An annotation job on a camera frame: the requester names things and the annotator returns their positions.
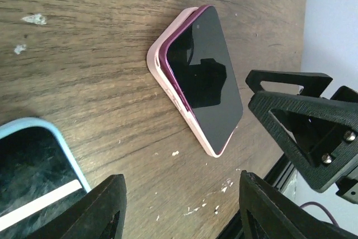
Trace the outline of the pink phone case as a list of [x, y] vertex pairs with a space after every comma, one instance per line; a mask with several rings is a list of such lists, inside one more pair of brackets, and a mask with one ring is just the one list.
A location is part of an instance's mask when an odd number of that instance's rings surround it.
[[208, 154], [211, 157], [218, 158], [223, 154], [225, 148], [227, 147], [228, 142], [224, 143], [223, 149], [219, 153], [214, 152], [209, 141], [207, 140], [207, 138], [204, 136], [204, 133], [200, 129], [200, 126], [197, 123], [194, 115], [186, 109], [183, 101], [181, 100], [180, 96], [176, 92], [173, 84], [168, 80], [167, 76], [163, 73], [163, 69], [162, 69], [163, 65], [160, 64], [159, 62], [159, 49], [162, 46], [162, 44], [174, 33], [175, 30], [177, 30], [198, 9], [199, 9], [198, 7], [185, 8], [181, 13], [179, 13], [179, 15], [171, 22], [171, 24], [161, 33], [158, 39], [150, 46], [147, 52], [146, 59], [147, 59], [147, 66], [150, 73], [158, 82], [158, 84], [161, 86], [161, 88], [164, 90], [164, 92], [172, 101], [172, 103], [175, 105], [176, 109], [179, 111], [181, 116], [184, 118], [185, 122], [190, 127], [191, 131], [193, 132], [196, 139], [203, 147], [206, 154]]

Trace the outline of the red phone black screen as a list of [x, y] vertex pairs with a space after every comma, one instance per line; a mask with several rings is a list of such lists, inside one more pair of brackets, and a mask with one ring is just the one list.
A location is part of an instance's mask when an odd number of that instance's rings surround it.
[[202, 147], [220, 157], [243, 105], [216, 8], [203, 5], [191, 11], [162, 41], [158, 61]]

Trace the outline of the light blue phone case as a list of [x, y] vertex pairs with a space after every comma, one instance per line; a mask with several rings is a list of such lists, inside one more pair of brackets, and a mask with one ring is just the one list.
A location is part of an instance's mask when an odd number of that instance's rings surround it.
[[27, 217], [34, 213], [36, 209], [41, 209], [41, 207], [49, 205], [59, 200], [60, 198], [65, 197], [71, 192], [78, 190], [80, 187], [83, 187], [87, 193], [89, 193], [91, 190], [83, 172], [79, 168], [61, 132], [52, 123], [39, 118], [17, 119], [1, 126], [1, 139], [18, 130], [30, 127], [42, 127], [52, 132], [52, 134], [54, 135], [54, 137], [56, 137], [58, 143], [62, 147], [68, 161], [76, 172], [78, 179], [63, 185], [62, 187], [40, 198], [35, 199], [34, 201], [24, 205], [22, 208], [16, 209], [13, 212], [7, 214], [6, 216], [1, 216], [1, 231], [17, 223], [17, 217], [19, 217], [20, 215]]

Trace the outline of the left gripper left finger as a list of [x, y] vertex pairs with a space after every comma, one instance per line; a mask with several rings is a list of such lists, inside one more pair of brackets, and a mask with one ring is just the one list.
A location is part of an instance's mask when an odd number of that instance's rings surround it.
[[126, 205], [124, 175], [111, 175], [28, 238], [122, 238]]

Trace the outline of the blue phone black screen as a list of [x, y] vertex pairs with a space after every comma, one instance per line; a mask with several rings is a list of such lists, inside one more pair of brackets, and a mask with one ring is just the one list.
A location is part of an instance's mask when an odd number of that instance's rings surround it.
[[[78, 179], [56, 137], [42, 127], [18, 130], [1, 139], [1, 216], [22, 208]], [[1, 238], [25, 238], [87, 194], [83, 187], [59, 200], [17, 217]]]

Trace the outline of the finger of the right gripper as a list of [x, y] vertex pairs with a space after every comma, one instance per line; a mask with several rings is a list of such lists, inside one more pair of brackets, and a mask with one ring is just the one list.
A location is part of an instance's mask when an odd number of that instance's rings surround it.
[[246, 78], [247, 86], [254, 92], [264, 91], [261, 82], [275, 82], [302, 86], [300, 95], [320, 97], [333, 78], [324, 73], [277, 72], [251, 70]]

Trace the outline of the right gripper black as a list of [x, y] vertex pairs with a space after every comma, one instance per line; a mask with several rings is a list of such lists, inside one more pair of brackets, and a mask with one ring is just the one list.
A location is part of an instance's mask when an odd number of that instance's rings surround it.
[[331, 100], [259, 91], [248, 105], [308, 185], [357, 203], [357, 92], [341, 86]]

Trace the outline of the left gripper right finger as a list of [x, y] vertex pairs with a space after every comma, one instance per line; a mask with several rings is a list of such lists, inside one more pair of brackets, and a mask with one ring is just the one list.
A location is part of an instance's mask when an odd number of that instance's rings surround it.
[[245, 238], [357, 238], [299, 208], [252, 172], [242, 171], [239, 207]]

